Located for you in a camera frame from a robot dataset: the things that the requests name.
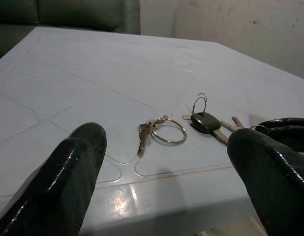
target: table surface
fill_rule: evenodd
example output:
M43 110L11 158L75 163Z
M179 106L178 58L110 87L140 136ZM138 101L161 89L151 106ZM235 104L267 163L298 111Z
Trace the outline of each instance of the table surface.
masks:
M0 60L0 210L61 140L97 122L107 151L81 235L187 235L252 215L226 146L182 119L200 92L207 112L246 127L304 117L303 79L217 43L35 28ZM139 158L138 125L164 114L186 142L149 140Z

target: green sofa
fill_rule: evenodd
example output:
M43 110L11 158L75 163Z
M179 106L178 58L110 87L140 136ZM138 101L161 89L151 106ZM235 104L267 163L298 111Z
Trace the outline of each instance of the green sofa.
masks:
M36 26L140 34L139 0L0 0L0 58Z

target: wall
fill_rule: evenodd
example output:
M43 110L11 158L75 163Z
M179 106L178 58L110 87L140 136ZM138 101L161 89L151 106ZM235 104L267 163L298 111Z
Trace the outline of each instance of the wall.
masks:
M304 0L142 3L143 34L219 42L304 78Z

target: key ring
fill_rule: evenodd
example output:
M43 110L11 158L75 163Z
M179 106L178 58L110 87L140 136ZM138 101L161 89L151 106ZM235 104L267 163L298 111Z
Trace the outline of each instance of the key ring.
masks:
M180 128L181 132L183 133L183 138L182 138L181 140L178 140L178 141L171 141L171 140L168 140L168 139L164 139L164 138L162 138L161 136L159 136L159 135L155 132L155 130L152 129L152 127L154 126L155 123L157 123L157 122L159 122L159 123L164 123L164 122L166 122L166 121L171 122L171 123L174 123L175 125L177 125L177 126ZM180 143L183 143L183 142L186 140L186 138L187 138L187 132L186 132L185 128L182 127L181 124L179 124L178 122L176 122L176 121L174 121L174 120L168 118L167 115L164 115L163 117L160 117L159 119L154 120L154 121L151 123L151 126L150 126L150 127L151 127L151 132L153 133L153 135L154 135L155 137L157 137L158 139L160 139L160 140L162 140L162 141L164 141L164 142L167 142L167 143L169 143L169 144L180 144Z

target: black key fob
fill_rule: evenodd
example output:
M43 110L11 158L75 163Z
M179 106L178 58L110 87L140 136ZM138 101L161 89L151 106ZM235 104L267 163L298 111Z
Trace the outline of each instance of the black key fob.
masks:
M192 114L191 121L193 125L192 127L204 134L212 133L212 131L221 127L220 121L206 112Z

